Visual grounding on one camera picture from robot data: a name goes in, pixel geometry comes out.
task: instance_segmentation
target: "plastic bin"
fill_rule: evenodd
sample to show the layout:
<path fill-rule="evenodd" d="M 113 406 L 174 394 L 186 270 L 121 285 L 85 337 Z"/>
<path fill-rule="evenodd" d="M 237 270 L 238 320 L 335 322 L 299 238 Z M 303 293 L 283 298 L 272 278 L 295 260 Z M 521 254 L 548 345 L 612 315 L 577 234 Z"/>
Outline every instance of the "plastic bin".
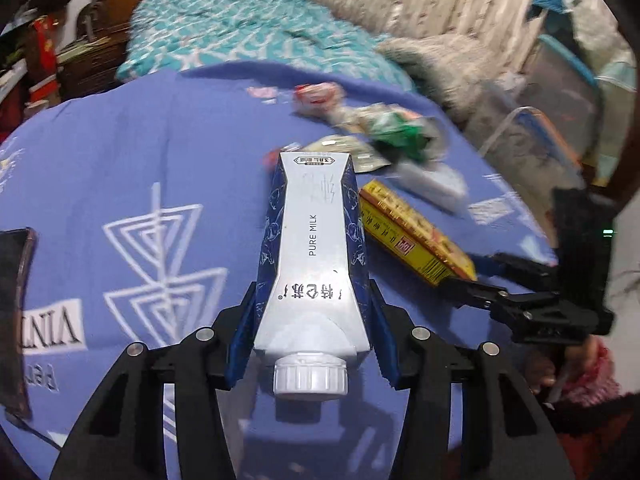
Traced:
<path fill-rule="evenodd" d="M 588 67 L 556 38 L 543 34 L 527 71 L 518 104 L 541 110 L 580 158 L 594 150 L 602 98 Z"/>
<path fill-rule="evenodd" d="M 584 187 L 577 156 L 545 115 L 536 108 L 520 107 L 494 83 L 482 85 L 478 108 L 463 135 L 538 221 L 552 208 L 554 187 Z"/>
<path fill-rule="evenodd" d="M 607 64 L 596 78 L 604 112 L 598 145 L 598 182 L 606 186 L 618 165 L 636 104 L 636 60 L 631 52 Z"/>

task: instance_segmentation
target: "black smartphone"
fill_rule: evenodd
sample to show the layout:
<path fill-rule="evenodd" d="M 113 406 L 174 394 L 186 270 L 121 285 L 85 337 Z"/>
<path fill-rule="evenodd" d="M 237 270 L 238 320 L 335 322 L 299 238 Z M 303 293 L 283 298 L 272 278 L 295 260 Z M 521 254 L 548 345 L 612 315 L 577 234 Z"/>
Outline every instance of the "black smartphone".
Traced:
<path fill-rule="evenodd" d="M 0 232 L 0 404 L 31 418 L 22 359 L 22 302 L 36 243 L 31 228 Z"/>

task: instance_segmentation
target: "black robotic claw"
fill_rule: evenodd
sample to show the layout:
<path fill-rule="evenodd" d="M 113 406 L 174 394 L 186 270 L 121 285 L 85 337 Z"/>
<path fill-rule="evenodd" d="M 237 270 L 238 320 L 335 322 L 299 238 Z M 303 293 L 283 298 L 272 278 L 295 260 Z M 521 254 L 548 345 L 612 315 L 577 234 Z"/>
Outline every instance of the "black robotic claw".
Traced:
<path fill-rule="evenodd" d="M 165 383 L 175 383 L 182 480 L 235 480 L 216 389 L 231 387 L 244 369 L 253 342 L 254 291 L 252 284 L 241 305 L 223 310 L 212 328 L 178 345 L 129 345 L 82 410 L 51 480 L 164 480 Z M 463 479 L 573 478 L 542 409 L 497 345 L 456 348 L 415 326 L 402 308 L 387 305 L 373 280 L 371 293 L 381 370 L 394 377 L 396 389 L 411 389 L 392 480 L 442 477 L 451 383 L 463 386 Z"/>
<path fill-rule="evenodd" d="M 508 326 L 516 343 L 581 344 L 589 334 L 610 332 L 614 315 L 602 304 L 577 304 L 558 280 L 558 270 L 511 254 L 474 257 L 477 267 L 527 287 L 529 294 L 509 294 L 499 286 L 450 276 L 438 290 L 458 306 L 467 304 L 491 312 Z"/>

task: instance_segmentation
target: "metal screw head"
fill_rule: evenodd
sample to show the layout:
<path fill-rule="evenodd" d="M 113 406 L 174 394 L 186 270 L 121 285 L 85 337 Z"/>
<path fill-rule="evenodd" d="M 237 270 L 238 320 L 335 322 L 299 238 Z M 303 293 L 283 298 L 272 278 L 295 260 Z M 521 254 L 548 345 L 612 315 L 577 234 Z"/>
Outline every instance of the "metal screw head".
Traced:
<path fill-rule="evenodd" d="M 136 355 L 142 354 L 142 351 L 144 349 L 145 347 L 142 345 L 142 343 L 131 343 L 129 346 L 127 346 L 127 354 L 129 354 L 131 357 L 135 357 Z"/>
<path fill-rule="evenodd" d="M 498 355 L 500 353 L 500 348 L 496 343 L 489 341 L 482 345 L 482 351 L 487 355 Z"/>
<path fill-rule="evenodd" d="M 427 339 L 431 337 L 431 332 L 423 326 L 417 326 L 411 330 L 411 335 L 417 340 L 427 341 Z"/>
<path fill-rule="evenodd" d="M 196 332 L 196 339 L 200 341 L 208 341 L 213 337 L 213 330 L 210 328 L 201 328 Z"/>

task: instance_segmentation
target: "yellow box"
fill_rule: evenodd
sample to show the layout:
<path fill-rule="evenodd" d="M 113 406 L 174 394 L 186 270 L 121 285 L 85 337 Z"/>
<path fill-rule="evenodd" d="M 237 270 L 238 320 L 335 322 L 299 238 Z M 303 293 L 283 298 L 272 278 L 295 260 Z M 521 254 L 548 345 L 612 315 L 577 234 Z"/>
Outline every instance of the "yellow box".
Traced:
<path fill-rule="evenodd" d="M 469 257 L 424 216 L 377 180 L 360 190 L 364 229 L 431 285 L 457 275 L 475 281 Z"/>

